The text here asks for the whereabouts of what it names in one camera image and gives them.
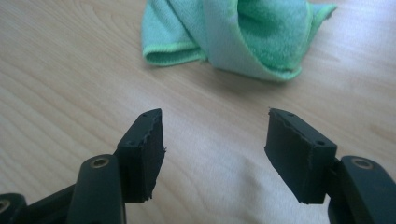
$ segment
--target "light wood grain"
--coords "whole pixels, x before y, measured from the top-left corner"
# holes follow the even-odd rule
[[[208,63],[146,65],[145,1],[0,1],[0,193],[33,203],[73,184],[160,107],[168,152],[129,223],[327,223],[327,202],[298,204],[265,156],[269,107],[396,179],[396,4],[334,2],[304,71],[274,84]]]

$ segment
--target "table surface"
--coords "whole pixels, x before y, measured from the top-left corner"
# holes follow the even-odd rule
[[[33,203],[112,154],[143,112],[163,110],[167,153],[153,199],[129,223],[326,223],[299,204],[265,153],[270,107],[288,110],[396,179],[396,4],[341,1],[294,80],[209,63],[147,65],[145,1],[0,2],[0,193]]]

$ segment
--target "green towel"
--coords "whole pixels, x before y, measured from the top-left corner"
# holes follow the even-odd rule
[[[161,66],[209,60],[249,77],[290,80],[335,8],[305,0],[148,0],[143,57]]]

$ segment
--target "metal screw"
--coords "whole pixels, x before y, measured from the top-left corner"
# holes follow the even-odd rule
[[[108,158],[98,158],[91,162],[92,168],[101,168],[108,165]]]
[[[0,200],[0,214],[2,214],[4,211],[6,211],[9,206],[11,205],[11,202],[7,199]]]
[[[352,163],[357,167],[365,170],[373,170],[374,166],[367,160],[360,159],[360,158],[352,158]]]

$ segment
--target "green microfiber cloth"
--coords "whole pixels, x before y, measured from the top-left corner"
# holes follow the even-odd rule
[[[161,66],[209,60],[249,77],[290,80],[335,8],[305,0],[148,0],[143,57]]]

